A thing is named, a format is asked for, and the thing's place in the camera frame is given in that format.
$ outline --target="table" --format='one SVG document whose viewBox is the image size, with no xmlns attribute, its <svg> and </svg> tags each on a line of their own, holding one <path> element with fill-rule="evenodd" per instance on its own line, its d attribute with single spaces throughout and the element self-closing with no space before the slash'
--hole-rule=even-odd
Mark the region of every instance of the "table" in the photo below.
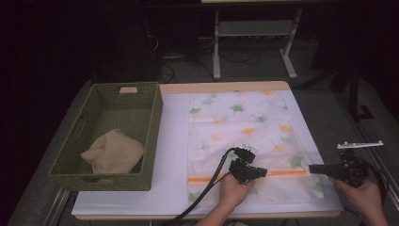
<svg viewBox="0 0 399 226">
<path fill-rule="evenodd" d="M 309 129 L 301 115 L 293 93 L 285 82 L 238 82 L 212 84 L 161 85 L 164 112 L 161 120 L 151 191 L 79 192 L 72 214 L 82 220 L 168 219 L 182 213 L 188 201 L 186 165 L 176 164 L 186 159 L 188 114 L 187 92 L 245 90 L 284 90 L 285 100 L 293 114 L 295 126 L 301 129 L 301 140 L 311 161 L 323 164 Z M 238 206 L 231 218 L 320 218 L 337 217 L 343 210 L 340 199 L 327 177 L 320 177 L 325 197 L 312 202 Z M 203 218 L 211 207 L 194 209 L 186 218 Z"/>
</svg>

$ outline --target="hand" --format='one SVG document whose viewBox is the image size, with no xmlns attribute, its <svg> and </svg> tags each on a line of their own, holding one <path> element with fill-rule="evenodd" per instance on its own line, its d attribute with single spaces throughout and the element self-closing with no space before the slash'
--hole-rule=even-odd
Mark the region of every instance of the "hand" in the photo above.
<svg viewBox="0 0 399 226">
<path fill-rule="evenodd" d="M 229 214 L 246 198 L 255 181 L 241 185 L 231 174 L 220 181 L 219 203 L 197 226 L 220 226 Z"/>
<path fill-rule="evenodd" d="M 248 181 L 246 184 L 239 184 L 231 174 L 227 175 L 220 182 L 219 205 L 230 207 L 241 204 L 248 192 L 255 186 L 255 180 Z"/>
<path fill-rule="evenodd" d="M 382 210 L 379 188 L 375 183 L 366 179 L 363 185 L 354 188 L 335 178 L 330 177 L 329 180 L 346 195 L 366 225 L 388 225 Z"/>
</svg>

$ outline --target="metal stand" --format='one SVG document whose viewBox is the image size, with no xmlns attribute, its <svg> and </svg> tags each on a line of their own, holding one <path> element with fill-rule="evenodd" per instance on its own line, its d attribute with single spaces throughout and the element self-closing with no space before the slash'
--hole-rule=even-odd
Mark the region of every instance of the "metal stand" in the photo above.
<svg viewBox="0 0 399 226">
<path fill-rule="evenodd" d="M 219 11 L 215 12 L 215 50 L 214 50 L 214 79 L 220 80 L 219 37 L 233 36 L 288 36 L 288 42 L 280 49 L 282 60 L 291 79 L 296 79 L 294 66 L 289 58 L 291 46 L 294 41 L 296 29 L 302 14 L 302 8 L 295 13 L 293 20 L 281 21 L 235 21 L 220 22 Z"/>
</svg>

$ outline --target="green woven basket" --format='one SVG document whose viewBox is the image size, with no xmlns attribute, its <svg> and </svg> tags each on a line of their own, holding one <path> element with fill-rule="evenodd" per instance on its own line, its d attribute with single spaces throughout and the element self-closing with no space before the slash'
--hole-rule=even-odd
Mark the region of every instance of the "green woven basket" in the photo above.
<svg viewBox="0 0 399 226">
<path fill-rule="evenodd" d="M 93 85 L 50 177 L 72 191 L 150 190 L 162 109 L 158 83 Z M 144 144 L 144 155 L 130 173 L 93 174 L 80 153 L 116 128 Z"/>
</svg>

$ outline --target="folded towel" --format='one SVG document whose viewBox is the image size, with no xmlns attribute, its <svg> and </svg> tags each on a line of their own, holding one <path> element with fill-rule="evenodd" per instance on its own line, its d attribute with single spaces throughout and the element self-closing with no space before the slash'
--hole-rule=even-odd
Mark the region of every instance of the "folded towel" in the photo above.
<svg viewBox="0 0 399 226">
<path fill-rule="evenodd" d="M 143 154 L 143 144 L 114 129 L 97 138 L 81 156 L 93 173 L 129 173 Z"/>
</svg>

